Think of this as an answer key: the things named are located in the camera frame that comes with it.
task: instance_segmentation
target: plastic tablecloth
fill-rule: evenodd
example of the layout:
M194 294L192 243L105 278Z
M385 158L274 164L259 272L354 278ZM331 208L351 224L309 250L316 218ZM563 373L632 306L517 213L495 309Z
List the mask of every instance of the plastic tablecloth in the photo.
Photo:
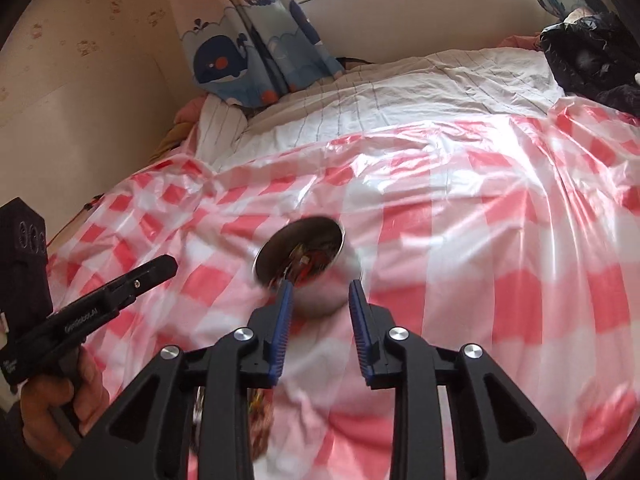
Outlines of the plastic tablecloth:
M162 346L243 326L266 300L252 278L261 245L293 219L332 216L369 300L434 345L481 344L593 478L638 413L639 136L640 121L563 98L546 120L393 126L219 174L174 155L107 193L50 258L54 304L177 259L174 279L87 341L113 398ZM383 480L393 406L360 375L348 309L297 320L257 478Z

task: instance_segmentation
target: human hand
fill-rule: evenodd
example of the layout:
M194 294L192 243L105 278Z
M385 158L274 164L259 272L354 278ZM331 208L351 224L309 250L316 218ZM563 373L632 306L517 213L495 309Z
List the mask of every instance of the human hand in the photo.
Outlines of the human hand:
M24 441L58 469L74 448L60 431L49 409L63 406L73 399L74 411L80 420L80 433L85 436L109 406L109 393L102 386L102 373L84 348L80 349L78 372L83 383L75 397L71 381L47 375L30 379L20 394Z

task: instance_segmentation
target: silver screw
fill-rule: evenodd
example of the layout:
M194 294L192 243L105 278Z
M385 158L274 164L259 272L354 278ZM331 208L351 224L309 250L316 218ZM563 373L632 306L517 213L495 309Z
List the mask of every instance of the silver screw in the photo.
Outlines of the silver screw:
M249 341L253 336L254 331L247 327L239 328L234 332L234 337L238 339L238 341Z
M471 343L465 346L465 355L471 359L478 359L482 357L482 347Z
M396 341L404 341L409 337L409 331L401 326L395 326L389 330L389 337Z
M160 357L168 361L169 359L177 358L179 353L180 353L180 349L176 345L169 345L169 346L165 346L160 351Z

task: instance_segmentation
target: bed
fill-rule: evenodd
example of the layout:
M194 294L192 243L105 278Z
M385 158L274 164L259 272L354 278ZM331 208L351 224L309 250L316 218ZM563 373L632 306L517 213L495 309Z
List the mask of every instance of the bed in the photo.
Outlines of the bed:
M192 133L50 258L58 307L178 260L87 341L112 397L162 346L244 325L266 300L258 249L324 214L370 301L434 345L481 344L590 478L609 463L638 413L638 120L565 96L542 54L501 48L363 65L250 119L209 96ZM386 478L393 396L366 388L352 339L345 309L294 323L256 478Z

